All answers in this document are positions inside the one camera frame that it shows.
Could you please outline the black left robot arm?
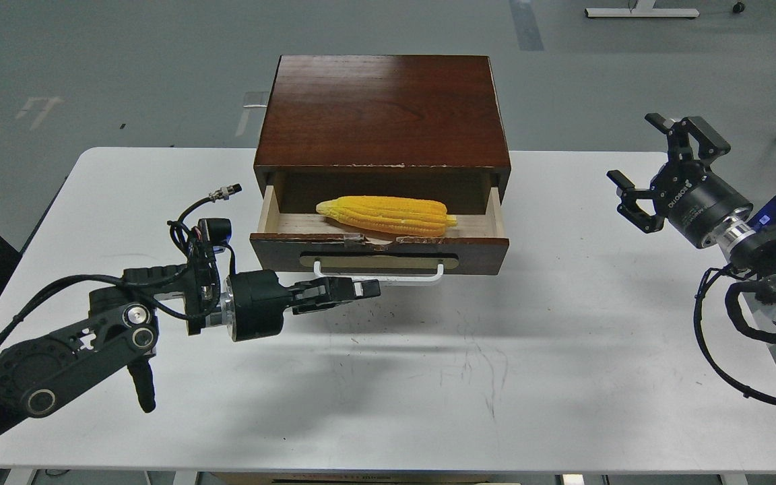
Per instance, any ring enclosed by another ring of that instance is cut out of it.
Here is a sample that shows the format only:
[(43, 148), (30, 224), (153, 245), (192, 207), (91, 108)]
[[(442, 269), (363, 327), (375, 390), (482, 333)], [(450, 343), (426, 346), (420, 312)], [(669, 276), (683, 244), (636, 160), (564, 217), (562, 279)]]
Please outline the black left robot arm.
[[(226, 185), (198, 199), (168, 221), (169, 235), (185, 262), (127, 268), (119, 277), (74, 274), (53, 280), (35, 294), (0, 332), (0, 436), (28, 418), (45, 418), (120, 369), (129, 371), (143, 412), (155, 409), (150, 359), (160, 329), (157, 311), (186, 323), (188, 334), (227, 327), (236, 342), (271, 337), (284, 327), (284, 311), (325, 311), (380, 295), (378, 280), (323, 276), (283, 286), (271, 270), (235, 272), (223, 280), (216, 253), (229, 249), (228, 219), (185, 218), (195, 209), (240, 193)], [(53, 296), (81, 282), (100, 287), (89, 294), (86, 319), (3, 349), (18, 323)]]

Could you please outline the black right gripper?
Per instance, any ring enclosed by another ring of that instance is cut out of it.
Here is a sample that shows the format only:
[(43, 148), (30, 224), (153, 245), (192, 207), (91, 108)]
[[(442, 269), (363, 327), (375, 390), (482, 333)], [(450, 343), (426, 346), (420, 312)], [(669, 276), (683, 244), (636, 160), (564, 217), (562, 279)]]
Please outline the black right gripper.
[[(704, 249), (711, 245), (709, 234), (724, 218), (754, 209), (745, 196), (709, 169), (731, 151), (731, 145), (702, 117), (674, 120), (651, 112), (645, 120), (665, 135), (668, 163), (652, 179), (651, 189), (637, 189), (619, 170), (607, 171), (621, 201), (616, 211), (645, 234), (660, 231), (668, 219), (691, 245)], [(656, 212), (641, 209), (640, 200), (655, 202)]]

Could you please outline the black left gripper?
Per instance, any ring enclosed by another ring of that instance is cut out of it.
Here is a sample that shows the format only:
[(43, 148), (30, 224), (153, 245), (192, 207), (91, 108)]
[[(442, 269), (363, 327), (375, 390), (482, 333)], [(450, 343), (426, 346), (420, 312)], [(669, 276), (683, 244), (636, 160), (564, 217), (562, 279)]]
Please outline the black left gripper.
[(229, 276), (227, 294), (229, 335), (239, 343), (280, 334), (289, 304), (294, 315), (302, 315), (376, 298), (381, 289), (378, 280), (335, 276), (305, 280), (287, 289), (280, 285), (277, 273), (262, 269)]

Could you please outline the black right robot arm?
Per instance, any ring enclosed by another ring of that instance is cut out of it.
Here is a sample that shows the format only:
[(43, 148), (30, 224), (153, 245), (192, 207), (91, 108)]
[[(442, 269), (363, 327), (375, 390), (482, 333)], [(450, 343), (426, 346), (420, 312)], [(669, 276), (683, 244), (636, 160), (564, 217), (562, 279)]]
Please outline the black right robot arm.
[(776, 344), (776, 196), (757, 212), (711, 164), (731, 147), (702, 117), (646, 121), (665, 135), (668, 160), (640, 190), (619, 170), (608, 178), (621, 199), (617, 212), (646, 234), (670, 223), (698, 249), (718, 246), (737, 276), (727, 293), (730, 319), (746, 337)]

